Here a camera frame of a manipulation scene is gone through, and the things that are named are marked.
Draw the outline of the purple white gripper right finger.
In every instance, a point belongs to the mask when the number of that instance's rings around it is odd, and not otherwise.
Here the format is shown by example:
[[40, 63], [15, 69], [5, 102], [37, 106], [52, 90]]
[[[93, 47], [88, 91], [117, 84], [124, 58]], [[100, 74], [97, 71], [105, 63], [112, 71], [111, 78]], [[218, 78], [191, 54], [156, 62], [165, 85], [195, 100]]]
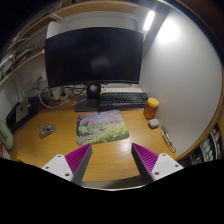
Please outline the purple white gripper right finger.
[[145, 184], [164, 178], [182, 169], [182, 166], [167, 153], [156, 154], [151, 150], [132, 144], [131, 153]]

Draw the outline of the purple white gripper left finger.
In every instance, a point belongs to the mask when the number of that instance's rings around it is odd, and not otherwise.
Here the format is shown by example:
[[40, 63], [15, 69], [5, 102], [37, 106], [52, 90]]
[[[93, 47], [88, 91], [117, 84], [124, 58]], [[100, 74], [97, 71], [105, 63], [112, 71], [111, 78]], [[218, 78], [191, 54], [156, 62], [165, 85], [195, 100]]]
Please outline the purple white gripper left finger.
[[57, 154], [42, 169], [77, 185], [82, 183], [92, 155], [92, 145], [84, 145], [66, 156]]

